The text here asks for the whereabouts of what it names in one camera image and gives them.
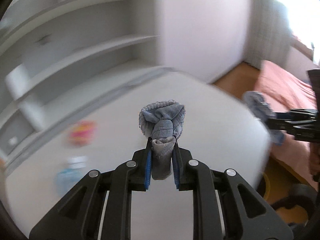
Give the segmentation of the person's right hand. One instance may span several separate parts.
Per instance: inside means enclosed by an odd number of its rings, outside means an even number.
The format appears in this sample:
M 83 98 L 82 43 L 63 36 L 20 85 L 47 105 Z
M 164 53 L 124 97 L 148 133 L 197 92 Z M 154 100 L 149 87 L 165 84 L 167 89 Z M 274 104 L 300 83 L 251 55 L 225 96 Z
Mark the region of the person's right hand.
M 320 149 L 319 144 L 310 143 L 310 156 L 309 156 L 309 170 L 310 174 L 313 176 L 314 181 L 319 181 L 319 164 L 320 164 Z

